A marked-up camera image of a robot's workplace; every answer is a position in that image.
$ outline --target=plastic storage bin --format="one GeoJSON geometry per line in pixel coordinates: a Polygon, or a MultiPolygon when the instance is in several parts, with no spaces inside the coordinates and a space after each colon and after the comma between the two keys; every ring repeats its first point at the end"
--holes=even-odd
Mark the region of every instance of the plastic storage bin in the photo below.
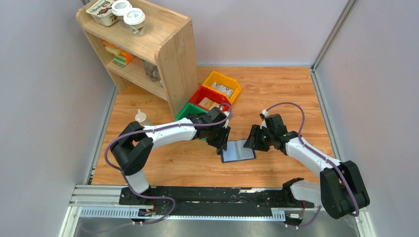
{"type": "Polygon", "coordinates": [[[191,103],[187,103],[182,111],[176,116],[176,121],[185,118],[190,114],[199,114],[199,113],[206,113],[207,111],[204,109],[199,108],[191,103]]]}
{"type": "Polygon", "coordinates": [[[202,83],[202,86],[209,88],[213,91],[216,91],[217,93],[223,94],[229,101],[230,104],[232,104],[237,96],[239,95],[240,91],[242,91],[242,87],[239,85],[239,83],[233,79],[229,78],[219,72],[213,71],[205,80],[204,83],[202,83]],[[223,93],[220,90],[217,90],[216,87],[218,85],[223,85],[233,91],[230,95],[228,93],[223,93]]]}
{"type": "MultiPolygon", "coordinates": [[[[199,89],[195,92],[195,94],[192,96],[192,98],[189,100],[189,103],[205,110],[209,111],[211,107],[204,107],[203,105],[200,105],[200,103],[203,100],[211,100],[213,102],[216,102],[218,104],[221,103],[227,103],[231,106],[230,101],[228,101],[227,97],[225,97],[222,93],[219,93],[215,90],[211,90],[210,88],[201,86],[199,89]]],[[[223,111],[228,111],[228,106],[223,106],[223,111]]]]}

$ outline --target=item in bin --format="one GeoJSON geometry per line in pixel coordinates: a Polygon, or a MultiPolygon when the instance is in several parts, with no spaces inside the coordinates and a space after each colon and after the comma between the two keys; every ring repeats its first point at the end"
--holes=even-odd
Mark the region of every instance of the item in bin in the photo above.
{"type": "Polygon", "coordinates": [[[212,100],[210,100],[209,98],[205,97],[204,99],[202,99],[199,102],[199,105],[210,110],[212,108],[212,105],[214,104],[214,102],[212,100]]]}
{"type": "Polygon", "coordinates": [[[209,110],[211,110],[211,109],[212,109],[212,108],[214,108],[214,107],[219,108],[219,107],[220,107],[220,104],[219,104],[219,103],[217,103],[217,102],[214,102],[214,103],[211,105],[211,108],[210,108],[209,110]]]}
{"type": "Polygon", "coordinates": [[[160,74],[156,65],[149,63],[145,61],[144,59],[143,59],[143,65],[144,65],[145,74],[147,75],[148,79],[150,79],[150,81],[153,81],[153,82],[160,81],[160,74]]]}
{"type": "Polygon", "coordinates": [[[118,17],[112,13],[111,5],[114,0],[99,0],[92,7],[86,10],[94,20],[104,26],[110,26],[118,21],[118,17]]]}
{"type": "Polygon", "coordinates": [[[114,61],[116,65],[120,67],[125,67],[128,63],[132,61],[132,59],[135,57],[134,55],[130,54],[128,51],[125,51],[119,47],[116,47],[115,45],[103,41],[103,44],[106,45],[105,49],[106,51],[112,53],[114,55],[114,61]]]}
{"type": "Polygon", "coordinates": [[[124,22],[131,28],[136,36],[145,35],[144,29],[145,14],[140,8],[131,8],[124,14],[124,22]]]}
{"type": "Polygon", "coordinates": [[[230,98],[230,96],[233,94],[233,90],[232,89],[230,89],[230,88],[228,88],[228,87],[226,87],[224,85],[221,85],[221,84],[219,84],[217,82],[214,82],[214,84],[212,84],[211,87],[214,88],[214,89],[216,89],[216,90],[218,90],[221,93],[226,94],[228,96],[228,98],[230,98]]]}
{"type": "Polygon", "coordinates": [[[112,13],[117,16],[122,27],[125,27],[125,28],[129,27],[124,22],[124,14],[130,8],[132,8],[132,5],[127,0],[118,0],[114,4],[112,4],[112,13]]]}

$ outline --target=white coffee cup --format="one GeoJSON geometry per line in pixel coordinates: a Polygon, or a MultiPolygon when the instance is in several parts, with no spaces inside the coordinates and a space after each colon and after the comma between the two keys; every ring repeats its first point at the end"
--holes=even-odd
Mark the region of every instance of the white coffee cup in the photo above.
{"type": "Polygon", "coordinates": [[[145,14],[140,8],[131,8],[124,14],[124,22],[128,24],[136,36],[145,35],[144,20],[145,14]]]}
{"type": "Polygon", "coordinates": [[[127,10],[131,9],[132,5],[127,0],[118,0],[112,4],[112,13],[118,17],[123,27],[129,27],[124,22],[124,14],[127,10]]]}

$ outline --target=yellow bin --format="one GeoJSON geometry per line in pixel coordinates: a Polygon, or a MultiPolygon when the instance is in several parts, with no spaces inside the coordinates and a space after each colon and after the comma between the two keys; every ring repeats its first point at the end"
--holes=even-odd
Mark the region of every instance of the yellow bin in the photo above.
{"type": "Polygon", "coordinates": [[[213,71],[202,85],[217,93],[223,94],[231,104],[233,104],[240,91],[242,91],[242,87],[235,79],[216,71],[213,71]]]}

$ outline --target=package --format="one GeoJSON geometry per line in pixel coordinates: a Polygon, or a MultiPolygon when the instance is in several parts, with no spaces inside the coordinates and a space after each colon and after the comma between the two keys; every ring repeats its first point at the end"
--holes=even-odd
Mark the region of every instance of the package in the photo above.
{"type": "Polygon", "coordinates": [[[205,97],[204,99],[202,99],[199,102],[199,105],[210,110],[212,108],[212,105],[214,104],[214,102],[212,100],[210,100],[209,98],[205,97]]]}
{"type": "Polygon", "coordinates": [[[118,17],[112,13],[112,4],[114,0],[99,0],[86,12],[92,15],[97,23],[110,26],[118,21],[118,17]]]}
{"type": "Polygon", "coordinates": [[[145,14],[140,8],[131,8],[124,14],[124,22],[136,36],[145,35],[145,14]]]}
{"type": "Polygon", "coordinates": [[[144,66],[145,74],[147,75],[150,81],[153,81],[153,82],[160,81],[160,74],[156,65],[149,63],[143,59],[143,66],[144,66]]]}
{"type": "Polygon", "coordinates": [[[221,93],[226,94],[228,96],[228,98],[230,98],[231,95],[233,94],[233,90],[232,89],[230,89],[230,88],[228,88],[228,87],[226,87],[224,85],[221,85],[221,84],[219,84],[217,82],[214,82],[211,87],[214,88],[214,89],[216,89],[216,90],[218,90],[221,93]]]}
{"type": "Polygon", "coordinates": [[[128,28],[129,26],[124,22],[124,14],[127,10],[131,9],[132,5],[127,0],[118,0],[112,4],[112,13],[117,16],[118,21],[122,27],[128,28]]]}

